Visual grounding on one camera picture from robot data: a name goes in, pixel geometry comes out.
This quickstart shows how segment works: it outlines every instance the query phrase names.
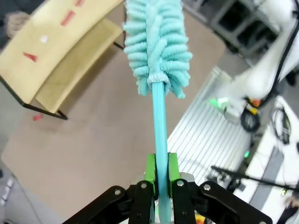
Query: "white sticker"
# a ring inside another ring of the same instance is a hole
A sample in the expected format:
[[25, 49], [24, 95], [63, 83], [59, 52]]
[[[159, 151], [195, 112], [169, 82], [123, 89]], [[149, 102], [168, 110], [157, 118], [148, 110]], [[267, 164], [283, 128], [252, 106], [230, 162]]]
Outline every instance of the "white sticker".
[[47, 35], [43, 35], [42, 36], [42, 38], [41, 38], [41, 41], [43, 42], [43, 43], [46, 43], [46, 42], [48, 42], [48, 36]]

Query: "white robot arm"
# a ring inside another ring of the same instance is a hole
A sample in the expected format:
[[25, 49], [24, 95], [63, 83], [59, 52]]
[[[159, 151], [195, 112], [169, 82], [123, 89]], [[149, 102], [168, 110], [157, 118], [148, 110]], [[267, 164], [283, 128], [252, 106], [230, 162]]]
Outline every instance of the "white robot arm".
[[254, 67], [222, 84], [216, 91], [216, 99], [227, 99], [226, 104], [221, 104], [225, 107], [222, 109], [234, 117], [243, 113], [245, 98], [267, 100], [273, 86], [299, 64], [299, 25], [298, 17], [294, 16], [294, 11], [299, 10], [297, 3], [297, 0], [266, 0], [263, 3], [269, 18], [280, 25], [282, 32]]

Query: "green light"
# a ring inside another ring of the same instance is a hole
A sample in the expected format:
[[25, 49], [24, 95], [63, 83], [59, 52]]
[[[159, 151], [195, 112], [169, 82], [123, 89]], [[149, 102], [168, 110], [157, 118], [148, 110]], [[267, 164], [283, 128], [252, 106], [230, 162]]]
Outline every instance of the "green light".
[[244, 157], [247, 158], [249, 156], [249, 151], [245, 152]]

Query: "black metal pole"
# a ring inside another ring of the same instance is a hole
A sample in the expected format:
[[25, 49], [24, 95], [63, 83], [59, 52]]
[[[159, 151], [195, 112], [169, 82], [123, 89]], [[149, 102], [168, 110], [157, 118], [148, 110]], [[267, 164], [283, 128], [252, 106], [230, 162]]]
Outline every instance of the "black metal pole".
[[230, 170], [223, 169], [223, 168], [216, 167], [216, 166], [211, 166], [211, 168], [216, 170], [219, 173], [226, 173], [230, 176], [233, 176], [235, 179], [253, 180], [253, 181], [257, 181], [259, 183], [262, 183], [264, 185], [269, 185], [269, 186], [283, 188], [283, 189], [286, 189], [286, 190], [293, 190], [293, 191], [299, 192], [298, 188], [292, 188], [290, 185], [287, 185], [287, 184], [278, 184], [278, 183], [275, 183], [275, 182], [270, 181], [270, 180], [257, 179], [257, 178], [254, 178], [252, 176], [248, 176], [248, 175], [245, 175], [245, 174], [241, 174], [239, 172], [230, 171]]

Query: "bolt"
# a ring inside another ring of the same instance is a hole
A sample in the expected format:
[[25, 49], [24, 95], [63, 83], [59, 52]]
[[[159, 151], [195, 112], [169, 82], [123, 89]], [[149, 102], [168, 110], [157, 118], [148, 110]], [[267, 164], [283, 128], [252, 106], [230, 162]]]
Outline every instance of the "bolt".
[[184, 185], [184, 182], [182, 182], [182, 181], [178, 181], [178, 182], [177, 182], [177, 185], [178, 185], [179, 187], [182, 187], [182, 186]]
[[211, 189], [211, 186], [210, 186], [210, 185], [206, 184], [206, 185], [204, 186], [204, 190], [210, 190], [210, 189]]
[[141, 184], [141, 188], [146, 188], [147, 187], [147, 184], [146, 183], [143, 183], [143, 184]]
[[120, 195], [121, 191], [120, 190], [116, 190], [114, 193], [115, 193], [115, 195]]

